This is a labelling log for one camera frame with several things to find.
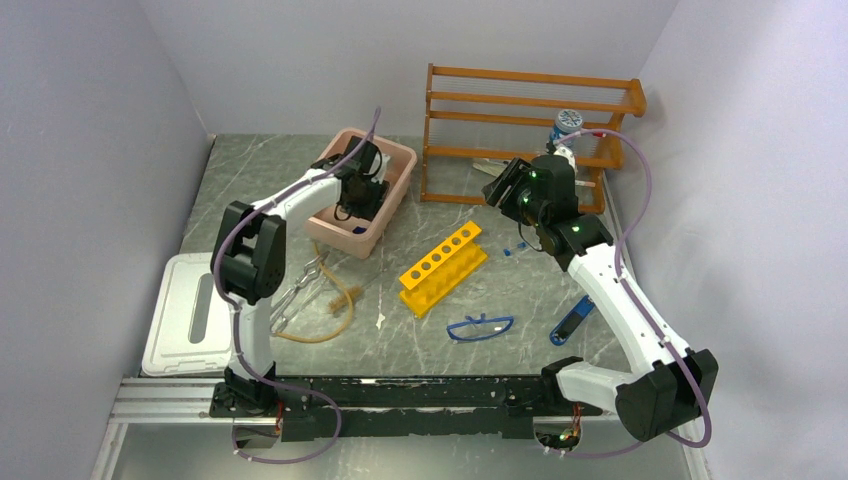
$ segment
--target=wooden frame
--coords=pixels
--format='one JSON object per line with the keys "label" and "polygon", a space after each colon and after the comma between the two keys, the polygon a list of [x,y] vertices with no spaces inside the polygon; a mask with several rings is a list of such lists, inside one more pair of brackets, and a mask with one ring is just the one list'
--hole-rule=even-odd
{"label": "wooden frame", "polygon": [[[621,101],[619,103],[598,103],[582,101],[580,99],[540,99],[520,96],[488,95],[474,92],[433,91],[434,76],[608,88],[622,90],[623,95],[621,96]],[[568,75],[550,75],[544,73],[522,73],[500,70],[482,70],[476,68],[439,67],[434,66],[432,63],[427,66],[426,99],[427,108],[424,120],[421,201],[462,203],[471,205],[482,205],[484,203],[483,198],[464,195],[441,195],[429,193],[427,191],[427,161],[431,155],[454,158],[483,157],[504,160],[511,160],[514,157],[522,157],[529,161],[537,154],[534,152],[430,145],[430,121],[453,120],[463,122],[550,127],[553,125],[553,119],[469,113],[448,109],[434,110],[432,108],[433,100],[495,105],[518,105],[541,108],[573,108],[581,111],[606,112],[610,113],[610,119],[607,123],[586,122],[584,126],[585,128],[608,128],[615,131],[620,131],[621,122],[624,120],[625,115],[641,117],[644,115],[646,108],[645,94],[642,91],[642,85],[639,80],[635,78],[632,80],[615,80],[607,78],[573,77]],[[597,214],[604,211],[606,205],[604,202],[603,169],[619,169],[622,167],[623,163],[624,153],[621,148],[621,142],[617,138],[609,136],[598,141],[593,157],[577,157],[577,164],[579,166],[589,168],[591,181],[595,183],[595,186],[592,187],[594,201],[591,204],[580,205],[582,212]]]}

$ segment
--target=table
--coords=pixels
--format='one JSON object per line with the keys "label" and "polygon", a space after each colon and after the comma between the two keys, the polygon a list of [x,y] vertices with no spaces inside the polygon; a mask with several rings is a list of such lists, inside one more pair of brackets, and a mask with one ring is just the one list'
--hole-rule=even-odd
{"label": "table", "polygon": [[[415,149],[420,159],[420,137],[386,138]],[[329,135],[219,135],[180,252],[211,251],[227,204],[265,198],[292,183],[331,139]],[[430,182],[448,187],[453,182],[463,194],[473,194],[472,189],[492,178],[459,160],[432,170]],[[346,285],[364,287],[353,323],[337,338],[321,344],[272,338],[278,375],[529,374],[572,355],[598,366],[628,369],[623,350],[597,310],[564,346],[551,344],[551,329],[585,292],[547,254],[527,248],[505,256],[503,249],[520,241],[514,221],[488,206],[419,203],[419,188],[420,172],[416,171],[409,192],[368,259],[330,249],[327,266]],[[414,318],[398,297],[398,277],[469,220],[482,228],[477,243],[489,259],[424,318]],[[289,232],[286,277],[278,296],[315,257],[312,241],[303,230],[290,228]],[[525,236],[537,242],[532,230],[525,229]],[[329,282],[313,282],[293,305],[316,289],[320,289],[317,296],[292,319],[287,333],[316,337],[342,322],[343,313],[327,313],[328,302],[339,295]],[[449,323],[481,313],[490,318],[513,315],[515,324],[511,331],[486,341],[457,344],[449,339],[445,332]]]}

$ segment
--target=white wall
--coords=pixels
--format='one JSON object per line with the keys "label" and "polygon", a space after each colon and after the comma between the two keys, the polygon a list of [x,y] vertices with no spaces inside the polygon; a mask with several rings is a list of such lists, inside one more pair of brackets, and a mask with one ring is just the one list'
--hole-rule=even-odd
{"label": "white wall", "polygon": [[[716,479],[848,478],[848,4],[682,0],[631,123],[645,290],[720,371]],[[644,191],[613,176],[626,220]]]}
{"label": "white wall", "polygon": [[0,0],[0,478],[88,478],[206,132],[134,0]]}
{"label": "white wall", "polygon": [[141,0],[216,133],[422,135],[427,63],[632,78],[677,0]]}

